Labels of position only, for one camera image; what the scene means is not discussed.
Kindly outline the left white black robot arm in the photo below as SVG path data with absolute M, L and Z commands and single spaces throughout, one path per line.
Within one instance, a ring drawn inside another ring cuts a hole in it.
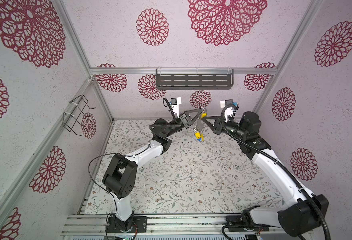
M 110 229 L 128 232 L 134 227 L 130 193 L 135 186 L 137 170 L 164 154 L 172 143 L 168 137 L 193 126 L 203 112 L 203 109 L 185 111 L 170 122 L 158 119 L 149 126 L 152 138 L 145 147 L 128 155 L 114 154 L 102 179 L 106 191 L 113 196 L 116 207 L 116 212 L 107 220 Z

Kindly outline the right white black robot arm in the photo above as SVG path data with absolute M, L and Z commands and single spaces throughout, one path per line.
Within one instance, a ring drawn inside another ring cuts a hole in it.
M 259 135 L 262 123 L 256 113 L 245 112 L 239 123 L 234 121 L 233 114 L 204 116 L 202 120 L 215 134 L 226 133 L 234 139 L 242 152 L 264 171 L 285 201 L 280 210 L 253 206 L 243 210 L 240 216 L 227 217 L 230 231 L 236 228 L 260 231 L 276 227 L 291 237 L 303 239 L 304 233 L 321 227 L 325 239 L 331 238 L 325 220 L 328 200 L 306 188 L 282 164 L 268 142 Z

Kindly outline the black slotted wall shelf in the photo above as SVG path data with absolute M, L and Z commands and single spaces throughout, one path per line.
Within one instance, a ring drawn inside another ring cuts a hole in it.
M 155 71 L 155 85 L 159 90 L 230 90 L 234 75 L 226 74 L 168 74 Z

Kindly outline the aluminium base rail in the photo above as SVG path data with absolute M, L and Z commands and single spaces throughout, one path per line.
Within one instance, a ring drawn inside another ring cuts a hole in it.
M 290 240 L 284 230 L 232 229 L 226 214 L 137 215 L 128 232 L 109 231 L 106 215 L 69 215 L 60 240 Z

